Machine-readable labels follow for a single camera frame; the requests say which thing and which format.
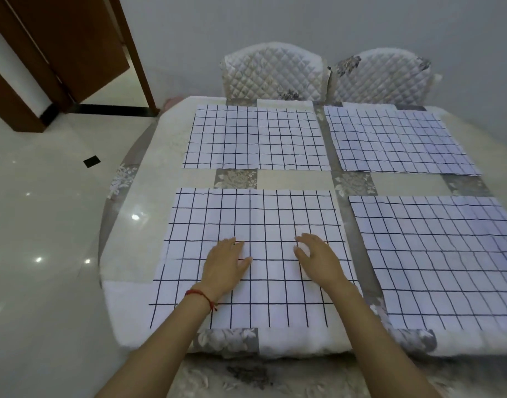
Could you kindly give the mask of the brown wooden door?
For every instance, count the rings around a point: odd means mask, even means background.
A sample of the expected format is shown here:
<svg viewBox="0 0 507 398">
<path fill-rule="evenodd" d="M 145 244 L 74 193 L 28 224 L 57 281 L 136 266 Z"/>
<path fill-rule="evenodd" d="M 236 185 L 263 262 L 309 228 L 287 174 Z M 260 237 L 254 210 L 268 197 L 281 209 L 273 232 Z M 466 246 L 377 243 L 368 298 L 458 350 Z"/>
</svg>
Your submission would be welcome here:
<svg viewBox="0 0 507 398">
<path fill-rule="evenodd" d="M 76 102 L 129 69 L 104 0 L 7 0 Z"/>
</svg>

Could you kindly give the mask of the person's right forearm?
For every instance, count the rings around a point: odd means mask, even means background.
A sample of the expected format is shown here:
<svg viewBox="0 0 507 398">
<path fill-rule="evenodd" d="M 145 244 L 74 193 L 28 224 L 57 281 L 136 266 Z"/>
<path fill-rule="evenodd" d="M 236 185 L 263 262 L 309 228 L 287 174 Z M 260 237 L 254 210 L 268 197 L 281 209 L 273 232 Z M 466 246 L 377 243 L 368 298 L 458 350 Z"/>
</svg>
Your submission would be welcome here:
<svg viewBox="0 0 507 398">
<path fill-rule="evenodd" d="M 324 290 L 346 330 L 371 398 L 442 398 L 346 279 Z"/>
</svg>

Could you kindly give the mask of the grey floral patchwork tablecloth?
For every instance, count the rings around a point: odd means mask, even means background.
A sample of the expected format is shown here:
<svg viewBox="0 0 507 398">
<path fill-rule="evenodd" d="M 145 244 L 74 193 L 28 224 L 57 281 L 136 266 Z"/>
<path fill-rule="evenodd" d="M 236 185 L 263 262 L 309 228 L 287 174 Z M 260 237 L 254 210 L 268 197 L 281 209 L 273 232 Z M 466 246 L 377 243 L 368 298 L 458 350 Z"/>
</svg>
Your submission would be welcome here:
<svg viewBox="0 0 507 398">
<path fill-rule="evenodd" d="M 314 112 L 325 139 L 330 171 L 271 171 L 262 169 L 183 169 L 183 147 L 189 132 L 187 119 L 198 103 L 268 108 L 299 108 Z M 362 236 L 350 211 L 350 196 L 453 195 L 494 196 L 507 208 L 507 148 L 481 130 L 434 106 L 427 110 L 443 118 L 469 154 L 496 152 L 486 163 L 484 176 L 423 173 L 344 171 L 331 144 L 323 107 L 312 102 L 189 97 L 161 113 L 134 142 L 124 157 L 106 198 L 99 236 L 99 273 L 106 305 L 120 346 L 129 353 L 149 333 L 143 325 L 150 308 L 138 308 L 149 297 L 151 269 L 158 261 L 162 230 L 142 208 L 164 220 L 176 187 L 217 189 L 328 189 L 335 192 L 350 253 L 356 258 L 357 279 L 364 297 L 387 329 L 387 317 L 378 279 L 372 272 Z M 393 336 L 415 355 L 416 365 L 444 397 L 507 398 L 507 332 L 394 331 Z M 261 326 L 233 326 L 231 330 L 197 333 L 181 364 L 167 398 L 365 398 L 369 397 L 350 342 L 341 325 L 270 330 Z"/>
</svg>

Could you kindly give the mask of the person's right hand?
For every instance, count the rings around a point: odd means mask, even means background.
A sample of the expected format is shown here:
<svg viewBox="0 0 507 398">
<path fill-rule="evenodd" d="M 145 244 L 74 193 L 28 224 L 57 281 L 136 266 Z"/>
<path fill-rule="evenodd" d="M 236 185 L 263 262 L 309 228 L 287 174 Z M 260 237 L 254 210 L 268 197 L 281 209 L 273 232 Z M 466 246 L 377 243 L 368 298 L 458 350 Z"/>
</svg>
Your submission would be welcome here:
<svg viewBox="0 0 507 398">
<path fill-rule="evenodd" d="M 302 266 L 306 275 L 326 292 L 351 286 L 340 261 L 326 242 L 314 234 L 303 233 L 295 240 L 308 248 L 309 266 Z"/>
</svg>

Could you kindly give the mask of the white quilted floral-trim chair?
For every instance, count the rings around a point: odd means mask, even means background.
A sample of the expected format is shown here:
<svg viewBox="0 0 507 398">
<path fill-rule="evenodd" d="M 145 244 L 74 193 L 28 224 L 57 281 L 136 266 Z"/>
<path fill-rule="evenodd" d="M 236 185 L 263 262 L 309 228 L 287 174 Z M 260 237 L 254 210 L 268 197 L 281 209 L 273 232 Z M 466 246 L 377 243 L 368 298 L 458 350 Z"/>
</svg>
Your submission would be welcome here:
<svg viewBox="0 0 507 398">
<path fill-rule="evenodd" d="M 331 69 L 327 102 L 423 106 L 443 76 L 429 59 L 397 48 L 375 48 Z"/>
</svg>

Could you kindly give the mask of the person's left forearm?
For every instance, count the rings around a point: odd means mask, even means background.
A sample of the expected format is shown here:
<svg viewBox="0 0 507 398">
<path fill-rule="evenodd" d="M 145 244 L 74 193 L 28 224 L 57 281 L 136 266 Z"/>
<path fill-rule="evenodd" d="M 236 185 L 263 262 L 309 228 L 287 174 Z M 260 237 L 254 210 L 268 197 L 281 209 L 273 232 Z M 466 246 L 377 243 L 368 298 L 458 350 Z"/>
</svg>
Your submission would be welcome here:
<svg viewBox="0 0 507 398">
<path fill-rule="evenodd" d="M 95 398 L 166 398 L 190 344 L 213 307 L 200 291 L 189 290 Z"/>
</svg>

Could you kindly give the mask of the white black-grid cloth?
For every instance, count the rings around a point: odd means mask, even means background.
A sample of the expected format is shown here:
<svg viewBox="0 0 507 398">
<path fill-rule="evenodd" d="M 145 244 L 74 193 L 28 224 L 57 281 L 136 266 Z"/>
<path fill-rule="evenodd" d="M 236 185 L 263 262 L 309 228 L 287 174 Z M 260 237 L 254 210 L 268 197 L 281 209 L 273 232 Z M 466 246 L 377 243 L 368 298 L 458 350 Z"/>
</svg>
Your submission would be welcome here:
<svg viewBox="0 0 507 398">
<path fill-rule="evenodd" d="M 394 328 L 507 331 L 507 211 L 496 198 L 349 201 Z"/>
<path fill-rule="evenodd" d="M 197 106 L 183 167 L 330 171 L 314 112 L 216 104 Z"/>
<path fill-rule="evenodd" d="M 148 328 L 155 330 L 201 280 L 218 241 L 243 241 L 253 261 L 201 329 L 341 328 L 331 299 L 294 255 L 302 233 L 318 235 L 359 287 L 335 198 L 329 190 L 181 188 L 177 190 L 151 287 Z"/>
<path fill-rule="evenodd" d="M 325 106 L 324 114 L 345 171 L 482 175 L 431 112 Z"/>
</svg>

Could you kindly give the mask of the brown wooden door frame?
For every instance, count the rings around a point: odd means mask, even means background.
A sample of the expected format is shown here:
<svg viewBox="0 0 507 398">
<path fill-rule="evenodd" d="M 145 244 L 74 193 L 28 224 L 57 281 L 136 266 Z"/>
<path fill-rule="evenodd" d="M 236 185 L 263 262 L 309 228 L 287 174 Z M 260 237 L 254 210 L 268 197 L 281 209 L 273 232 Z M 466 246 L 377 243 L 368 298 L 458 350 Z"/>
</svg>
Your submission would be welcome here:
<svg viewBox="0 0 507 398">
<path fill-rule="evenodd" d="M 141 61 L 139 59 L 137 48 L 136 48 L 136 45 L 135 45 L 134 40 L 132 38 L 130 28 L 129 28 L 127 19 L 125 17 L 121 2 L 120 2 L 120 0 L 109 0 L 109 2 L 111 4 L 112 10 L 113 10 L 113 15 L 115 16 L 117 24 L 120 28 L 121 35 L 124 39 L 124 44 L 126 46 L 128 54 L 130 55 L 133 67 L 134 67 L 135 72 L 137 74 L 139 84 L 140 84 L 141 89 L 145 95 L 145 99 L 148 104 L 148 107 L 152 113 L 157 114 L 157 113 L 159 113 L 159 108 L 156 107 L 156 103 L 155 103 L 153 95 L 151 93 L 151 88 L 149 86 L 146 75 L 144 73 L 144 68 L 143 68 Z"/>
</svg>

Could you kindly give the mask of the person's left hand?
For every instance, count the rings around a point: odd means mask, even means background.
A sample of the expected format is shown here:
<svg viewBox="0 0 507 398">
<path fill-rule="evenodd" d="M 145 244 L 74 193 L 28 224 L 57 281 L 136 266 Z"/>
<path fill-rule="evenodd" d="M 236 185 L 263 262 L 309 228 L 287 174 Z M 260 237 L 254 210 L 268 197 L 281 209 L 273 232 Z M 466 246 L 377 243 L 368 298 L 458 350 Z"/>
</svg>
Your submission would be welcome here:
<svg viewBox="0 0 507 398">
<path fill-rule="evenodd" d="M 204 263 L 201 280 L 191 289 L 200 291 L 213 305 L 230 293 L 244 274 L 236 274 L 237 261 L 244 259 L 244 241 L 224 239 L 212 247 Z"/>
</svg>

